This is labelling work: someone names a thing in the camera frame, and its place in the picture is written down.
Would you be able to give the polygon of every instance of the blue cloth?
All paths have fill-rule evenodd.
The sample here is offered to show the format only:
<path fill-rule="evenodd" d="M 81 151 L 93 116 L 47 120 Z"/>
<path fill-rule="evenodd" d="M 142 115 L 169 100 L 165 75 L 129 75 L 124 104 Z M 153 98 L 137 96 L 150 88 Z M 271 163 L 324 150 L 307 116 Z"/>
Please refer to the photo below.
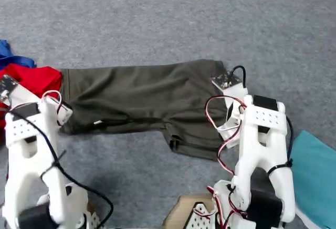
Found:
<path fill-rule="evenodd" d="M 0 69 L 9 64 L 17 64 L 29 68 L 35 67 L 34 60 L 28 57 L 14 56 L 10 49 L 9 43 L 0 39 Z"/>
<path fill-rule="evenodd" d="M 302 131 L 292 158 L 297 206 L 320 228 L 336 228 L 336 150 Z"/>

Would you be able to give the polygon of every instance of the black wire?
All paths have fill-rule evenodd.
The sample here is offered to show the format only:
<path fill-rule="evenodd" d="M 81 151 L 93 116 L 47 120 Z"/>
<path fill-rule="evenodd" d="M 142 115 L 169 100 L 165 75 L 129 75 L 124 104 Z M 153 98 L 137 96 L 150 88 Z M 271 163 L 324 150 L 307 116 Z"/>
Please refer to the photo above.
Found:
<path fill-rule="evenodd" d="M 246 69 L 244 66 L 242 65 L 237 65 L 236 67 L 234 67 L 229 76 L 228 76 L 228 81 L 231 81 L 233 73 L 235 72 L 236 69 L 241 69 L 243 71 L 243 87 L 246 88 Z"/>
<path fill-rule="evenodd" d="M 286 120 L 288 122 L 289 126 L 289 131 L 290 131 L 290 137 L 289 137 L 289 145 L 288 145 L 288 150 L 287 150 L 287 160 L 289 161 L 290 155 L 292 154 L 292 148 L 293 148 L 293 125 L 290 119 L 286 116 Z"/>
<path fill-rule="evenodd" d="M 104 199 L 109 205 L 110 205 L 110 211 L 109 213 L 105 216 L 105 218 L 100 222 L 100 224 L 97 226 L 97 229 L 101 228 L 104 223 L 109 219 L 109 217 L 112 215 L 113 213 L 113 203 L 104 195 L 102 194 L 101 192 L 91 188 L 91 187 L 88 187 L 82 183 L 79 183 L 78 181 L 76 181 L 73 177 L 71 177 L 64 169 L 63 167 L 60 165 L 59 163 L 59 158 L 57 158 L 57 155 L 53 149 L 53 146 L 51 145 L 48 137 L 46 136 L 46 134 L 38 127 L 36 126 L 34 123 L 32 123 L 30 120 L 26 119 L 25 117 L 23 117 L 21 114 L 18 114 L 17 112 L 13 112 L 13 111 L 9 111 L 8 109 L 6 108 L 0 108 L 1 111 L 6 111 L 6 112 L 9 112 L 11 113 L 12 115 L 16 116 L 16 117 L 19 117 L 20 119 L 23 119 L 25 120 L 26 122 L 28 122 L 30 125 L 32 125 L 35 129 L 37 129 L 37 131 L 44 137 L 48 147 L 49 147 L 49 150 L 51 152 L 51 155 L 52 157 L 54 158 L 54 165 L 55 167 L 57 167 L 59 169 L 59 171 L 68 179 L 70 180 L 71 182 L 73 182 L 74 184 L 78 185 L 79 187 L 82 187 L 83 189 L 89 191 L 89 192 L 92 192 L 94 194 L 96 194 L 97 196 L 101 197 L 102 199 Z"/>

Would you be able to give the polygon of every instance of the cable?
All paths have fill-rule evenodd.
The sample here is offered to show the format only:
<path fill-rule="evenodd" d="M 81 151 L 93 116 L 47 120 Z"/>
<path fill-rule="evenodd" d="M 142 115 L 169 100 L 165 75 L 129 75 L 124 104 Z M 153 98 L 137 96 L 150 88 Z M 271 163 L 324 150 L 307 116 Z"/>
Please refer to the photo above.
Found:
<path fill-rule="evenodd" d="M 288 122 L 289 126 L 289 131 L 290 131 L 290 137 L 289 137 L 289 145 L 288 145 L 288 150 L 287 150 L 287 160 L 290 160 L 290 155 L 292 154 L 292 148 L 293 148 L 293 125 L 290 119 L 286 116 L 286 120 Z"/>
<path fill-rule="evenodd" d="M 218 148 L 218 151 L 217 151 L 217 161 L 220 163 L 220 165 L 224 168 L 224 170 L 226 170 L 227 172 L 229 172 L 230 174 L 232 175 L 235 175 L 235 172 L 233 170 L 231 170 L 228 166 L 225 165 L 225 163 L 221 160 L 221 152 L 222 150 L 225 148 L 225 146 L 227 145 L 227 143 L 229 141 L 231 141 L 236 135 L 237 133 L 239 132 L 240 130 L 240 127 L 242 126 L 242 121 L 240 121 L 239 123 L 239 127 L 237 128 L 236 132 L 230 137 L 228 138 L 227 140 L 225 140 Z"/>
<path fill-rule="evenodd" d="M 225 222 L 224 222 L 224 229 L 226 229 L 227 224 L 229 223 L 229 218 L 231 217 L 231 215 L 234 214 L 234 211 L 230 211 L 229 215 L 227 216 Z"/>
<path fill-rule="evenodd" d="M 243 87 L 246 88 L 246 69 L 244 66 L 242 65 L 237 65 L 236 67 L 234 67 L 229 76 L 228 76 L 228 81 L 230 82 L 233 76 L 233 73 L 235 72 L 236 69 L 241 69 L 243 71 Z"/>
<path fill-rule="evenodd" d="M 214 99 L 223 99 L 223 98 L 231 98 L 231 99 L 233 99 L 233 100 L 236 100 L 236 101 L 238 101 L 238 102 L 240 103 L 240 105 L 241 105 L 243 108 L 246 108 L 246 105 L 244 104 L 244 102 L 242 102 L 240 99 L 235 98 L 235 97 L 232 97 L 232 96 L 228 96 L 228 95 L 218 95 L 218 96 L 212 96 L 212 97 L 210 97 L 210 98 L 206 101 L 206 103 L 205 103 L 205 107 L 204 107 L 204 108 L 205 108 L 205 115 L 206 115 L 208 121 L 212 124 L 212 126 L 213 126 L 216 130 L 218 130 L 219 127 L 217 127 L 216 123 L 215 123 L 215 122 L 213 121 L 213 119 L 211 118 L 211 116 L 210 116 L 210 114 L 209 114 L 209 112 L 208 112 L 208 107 L 209 107 L 209 104 L 210 104 L 210 102 L 211 102 L 212 100 L 214 100 Z"/>
<path fill-rule="evenodd" d="M 104 195 L 102 194 L 101 192 L 91 188 L 91 187 L 88 187 L 82 183 L 79 183 L 77 180 L 75 180 L 73 177 L 71 177 L 64 169 L 63 167 L 60 165 L 59 163 L 59 158 L 57 157 L 54 149 L 53 149 L 53 146 L 51 145 L 48 137 L 46 136 L 46 134 L 38 127 L 36 126 L 34 123 L 32 123 L 30 120 L 26 119 L 25 117 L 23 117 L 21 114 L 18 114 L 16 112 L 13 112 L 13 111 L 9 111 L 8 109 L 6 108 L 0 108 L 1 111 L 6 111 L 6 112 L 9 112 L 11 113 L 12 115 L 20 118 L 20 119 L 23 119 L 25 120 L 27 123 L 29 123 L 30 125 L 32 125 L 42 136 L 43 138 L 45 139 L 47 145 L 48 145 L 48 148 L 50 150 L 50 153 L 52 155 L 52 157 L 54 158 L 54 166 L 57 167 L 59 169 L 59 171 L 71 182 L 73 182 L 74 184 L 78 185 L 79 187 L 82 187 L 83 189 L 89 191 L 89 192 L 92 192 L 94 194 L 96 194 L 97 196 L 99 196 L 100 198 L 104 199 L 109 205 L 110 205 L 110 211 L 109 213 L 105 216 L 105 218 L 100 222 L 100 224 L 97 226 L 97 229 L 101 228 L 104 223 L 109 219 L 109 217 L 112 215 L 113 213 L 113 203 Z"/>
<path fill-rule="evenodd" d="M 62 106 L 62 94 L 58 91 L 58 90 L 49 90 L 49 91 L 46 91 L 42 94 L 42 101 L 44 100 L 44 97 L 47 96 L 49 93 L 57 93 L 58 96 L 59 96 L 59 102 L 58 102 L 58 105 L 57 105 L 57 113 L 59 112 L 59 109 L 61 108 Z"/>

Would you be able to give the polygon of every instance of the gray carpet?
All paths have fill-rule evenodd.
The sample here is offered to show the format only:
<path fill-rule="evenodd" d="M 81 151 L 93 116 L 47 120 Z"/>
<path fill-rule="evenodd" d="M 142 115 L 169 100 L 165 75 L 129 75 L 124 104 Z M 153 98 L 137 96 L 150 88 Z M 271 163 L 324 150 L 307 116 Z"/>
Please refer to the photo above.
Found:
<path fill-rule="evenodd" d="M 250 93 L 284 102 L 295 134 L 306 129 L 336 148 L 336 0 L 0 1 L 0 38 L 40 66 L 242 64 Z M 59 145 L 69 173 L 114 202 L 109 227 L 159 226 L 179 195 L 229 178 L 216 162 L 170 152 L 159 132 L 60 135 Z M 224 154 L 234 165 L 237 148 Z M 2 147 L 0 199 L 6 165 Z M 263 177 L 253 186 L 266 188 Z M 90 198 L 102 217 L 108 207 Z M 286 228 L 304 226 L 296 218 Z"/>

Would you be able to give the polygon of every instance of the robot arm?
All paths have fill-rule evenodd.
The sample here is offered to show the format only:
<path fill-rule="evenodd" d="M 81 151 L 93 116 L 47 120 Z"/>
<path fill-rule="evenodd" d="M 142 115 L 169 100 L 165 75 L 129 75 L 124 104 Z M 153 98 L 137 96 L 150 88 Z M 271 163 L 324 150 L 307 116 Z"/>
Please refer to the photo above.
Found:
<path fill-rule="evenodd" d="M 286 166 L 285 106 L 261 96 L 246 95 L 243 101 L 245 110 L 239 118 L 233 115 L 241 120 L 236 139 L 239 160 L 234 176 L 231 183 L 216 183 L 214 193 L 223 206 L 224 218 L 235 209 L 240 211 L 231 215 L 228 224 L 232 229 L 257 228 L 257 224 L 258 228 L 282 228 L 282 222 L 291 222 L 295 216 L 292 173 Z M 233 104 L 232 112 L 238 112 L 239 106 L 239 103 Z M 250 178 L 256 167 L 269 172 L 275 196 L 250 189 Z"/>
<path fill-rule="evenodd" d="M 0 80 L 0 100 L 11 108 L 5 117 L 9 177 L 2 208 L 10 228 L 95 228 L 99 219 L 91 221 L 87 191 L 73 183 L 65 184 L 63 174 L 53 166 L 55 155 L 49 148 L 58 157 L 57 130 L 69 119 L 71 109 L 52 97 L 38 98 L 8 75 Z M 47 185 L 48 193 L 36 206 L 27 207 L 25 201 L 35 179 Z"/>

